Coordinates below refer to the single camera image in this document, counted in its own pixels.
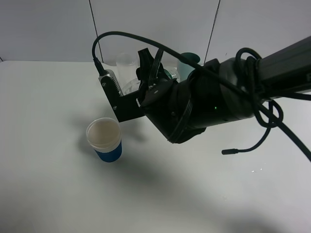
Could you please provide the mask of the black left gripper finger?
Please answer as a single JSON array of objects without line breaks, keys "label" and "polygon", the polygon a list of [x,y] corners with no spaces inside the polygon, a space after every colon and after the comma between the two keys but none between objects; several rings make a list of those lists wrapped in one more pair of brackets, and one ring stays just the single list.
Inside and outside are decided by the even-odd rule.
[{"label": "black left gripper finger", "polygon": [[136,69],[136,75],[139,81],[148,85],[154,84],[156,77],[155,60],[148,48],[138,51],[139,67]]}]

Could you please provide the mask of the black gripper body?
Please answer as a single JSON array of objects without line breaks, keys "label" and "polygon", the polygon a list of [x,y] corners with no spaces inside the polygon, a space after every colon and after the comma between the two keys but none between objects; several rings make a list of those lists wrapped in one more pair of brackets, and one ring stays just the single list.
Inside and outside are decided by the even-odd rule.
[{"label": "black gripper body", "polygon": [[193,72],[182,82],[176,79],[158,79],[146,91],[140,109],[156,128],[173,144],[184,143],[205,132],[205,127],[191,123],[194,116],[196,84],[206,81],[202,72]]}]

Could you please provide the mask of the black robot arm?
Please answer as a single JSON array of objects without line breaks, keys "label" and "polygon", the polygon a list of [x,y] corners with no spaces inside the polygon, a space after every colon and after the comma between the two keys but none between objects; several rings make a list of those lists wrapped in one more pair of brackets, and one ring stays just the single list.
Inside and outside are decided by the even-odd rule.
[{"label": "black robot arm", "polygon": [[234,58],[211,60],[179,81],[165,73],[163,50],[156,56],[147,49],[138,54],[140,108],[171,143],[184,143],[209,126],[250,117],[270,130],[283,121],[277,98],[311,98],[310,38],[265,58],[242,48]]}]

